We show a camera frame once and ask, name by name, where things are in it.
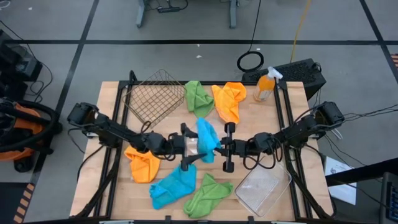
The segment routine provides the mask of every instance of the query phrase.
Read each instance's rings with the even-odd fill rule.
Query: gray floor
[[[93,0],[13,0],[0,11],[0,19],[24,39],[79,40]],[[164,39],[250,39],[254,28],[257,0],[242,0],[238,8],[238,26],[228,28],[228,4],[216,0],[189,0],[179,13],[146,12],[141,29],[135,26],[137,1],[100,0],[87,39],[89,40],[164,40]],[[263,1],[256,39],[292,40],[305,0]],[[398,2],[366,1],[384,40],[398,40],[396,29]],[[184,1],[175,0],[184,5]],[[376,40],[359,1],[313,0],[302,27],[299,40]],[[56,107],[65,79],[70,71],[77,45],[31,45],[36,57],[46,63],[54,81],[44,93],[43,104]],[[248,45],[84,45],[70,85],[61,120],[76,102],[96,103],[102,81],[125,80],[130,70],[143,80],[163,68],[178,80],[240,80],[237,58]],[[291,45],[253,45],[265,57],[264,66],[287,63]],[[398,53],[398,46],[388,46]],[[295,60],[313,58],[321,63],[327,84],[322,88],[322,101],[335,101],[342,112],[362,113],[398,103],[398,84],[378,45],[298,45]],[[256,59],[247,58],[247,67]],[[48,82],[46,69],[40,80]],[[344,140],[336,140],[342,151],[365,164],[397,157],[396,114],[385,114],[345,123],[339,128]],[[84,148],[86,139],[73,135]],[[319,141],[322,153],[339,159],[324,140]],[[52,143],[54,154],[48,156],[41,171],[26,221],[66,218],[76,186],[76,172],[82,153],[66,133]],[[354,167],[356,161],[339,153]],[[31,173],[18,174],[12,163],[0,163],[1,182],[29,181]],[[367,181],[359,186],[379,198],[380,183]],[[378,204],[361,192],[357,206],[337,202],[339,216],[350,220],[377,221]]]

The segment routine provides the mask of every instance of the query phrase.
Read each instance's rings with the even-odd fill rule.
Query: white paper
[[[352,169],[352,167],[350,167],[349,165],[339,162],[330,157],[326,157],[325,175],[336,174],[338,172],[343,172],[350,169]],[[351,183],[350,185],[356,187],[356,183]],[[334,198],[350,203],[352,205],[355,205],[356,203],[356,189],[346,184],[329,187],[329,192],[330,195]]]

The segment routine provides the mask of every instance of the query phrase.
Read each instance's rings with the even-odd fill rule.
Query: wooden table
[[[207,92],[211,93],[211,86],[204,86]],[[239,115],[240,123],[236,127],[234,133],[235,139],[244,139],[254,136],[256,133],[268,132],[276,133],[279,131],[278,117],[275,108],[274,95],[272,94],[266,102],[258,103],[253,100],[252,92],[255,86],[247,86],[248,95],[246,99],[239,103]],[[308,103],[305,96],[304,88],[302,83],[288,83],[290,102],[292,106],[292,112],[294,118],[299,116],[303,111],[308,109]],[[103,114],[112,117],[114,101],[118,90],[118,82],[103,82],[97,106],[99,111]],[[282,92],[280,92],[280,100],[282,109],[284,111],[284,120],[287,123],[287,115],[285,113],[285,103]],[[124,104],[121,105],[121,112],[123,111]],[[224,124],[220,121],[219,116],[215,110],[213,110],[206,119],[214,126],[218,132],[218,137],[221,139],[226,136],[224,133]],[[195,127],[196,117],[193,113],[187,111],[186,102],[180,105],[176,110],[170,113],[165,119],[157,124],[153,130],[155,132],[168,136],[170,133],[174,133],[180,130],[180,123],[186,123],[188,127]],[[129,113],[127,119],[128,128],[139,131],[142,123],[134,116],[133,113]],[[309,145],[317,148],[317,142],[315,140],[309,140]],[[95,149],[99,147],[97,139],[89,139],[86,147],[85,157],[90,155]],[[123,149],[127,147],[127,143],[124,143]],[[73,199],[73,205],[70,215],[77,214],[89,201],[91,196],[98,188],[100,181],[101,169],[103,166],[105,150],[100,151],[97,155],[93,156],[87,161],[85,166],[81,170],[80,178],[76,187],[75,198]],[[271,156],[265,157],[268,164],[271,163]],[[232,174],[222,171],[222,163],[225,161],[225,157],[221,157],[219,154],[215,157],[213,164],[204,164],[202,161],[196,161],[195,164],[198,168],[197,172],[197,189],[201,186],[201,181],[204,174],[210,173],[213,175],[218,182],[230,181],[234,187],[245,178],[248,174],[248,170],[243,167],[242,159],[237,156],[233,157],[235,163],[235,171]],[[311,194],[315,197],[317,202],[323,207],[328,213],[332,214],[333,209],[326,186],[325,176],[323,174],[323,167],[321,160],[316,152],[311,149],[303,148],[302,150],[302,162],[307,180],[307,187]],[[154,210],[152,208],[152,200],[149,196],[150,184],[136,184],[131,180],[131,172],[129,166],[130,160],[122,155],[116,192],[114,195],[114,204],[112,211],[112,219],[133,219],[133,220],[164,220],[166,215],[171,215],[173,220],[188,220],[189,218],[184,214],[182,208],[184,203],[193,197],[193,194],[181,198],[175,203],[172,203],[163,209]],[[173,169],[175,169],[180,163],[180,159],[172,162],[162,161],[159,172],[157,173],[156,179],[153,182],[157,182],[160,179],[166,177]],[[302,217],[305,216],[304,206],[302,201],[302,194],[298,187],[297,197],[300,205],[300,214]],[[106,201],[108,199],[108,190],[104,193],[103,206],[101,207],[101,214],[104,214]],[[221,203],[212,211],[207,217],[201,218],[207,220],[247,220],[248,216],[253,215],[243,205],[241,205],[234,193],[228,198],[225,198]],[[292,201],[290,197],[289,188],[283,193],[279,201],[271,208],[270,212],[264,217],[256,217],[255,220],[294,220],[294,214],[292,210]]]

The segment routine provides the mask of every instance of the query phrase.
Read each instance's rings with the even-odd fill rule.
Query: orange spray bottle
[[[283,78],[273,67],[268,67],[268,74],[263,75],[257,82],[256,89],[253,92],[253,97],[256,101],[265,101],[268,96],[274,91],[275,79],[280,80]]]

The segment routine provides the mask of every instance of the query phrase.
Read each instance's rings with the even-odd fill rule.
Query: microfiber towel
[[[160,159],[154,157],[151,152],[140,153],[129,146],[124,151],[124,155],[131,159],[131,176],[136,183],[149,183],[156,177]]]
[[[185,84],[188,111],[197,118],[204,118],[214,107],[214,99],[209,96],[199,81],[189,81]]]
[[[221,89],[211,86],[218,115],[225,122],[239,123],[238,103],[245,99],[246,89],[242,83],[228,82]]]
[[[154,209],[175,202],[195,190],[197,182],[197,168],[190,164],[187,171],[178,166],[166,178],[158,183],[152,184],[149,189]]]
[[[190,218],[200,218],[210,214],[223,198],[231,195],[233,188],[230,182],[219,184],[212,175],[205,174],[193,199],[185,202],[184,213]]]
[[[212,125],[203,118],[197,119],[198,130],[198,153],[207,153],[202,157],[202,161],[206,163],[214,162],[214,148],[221,148],[220,140]]]

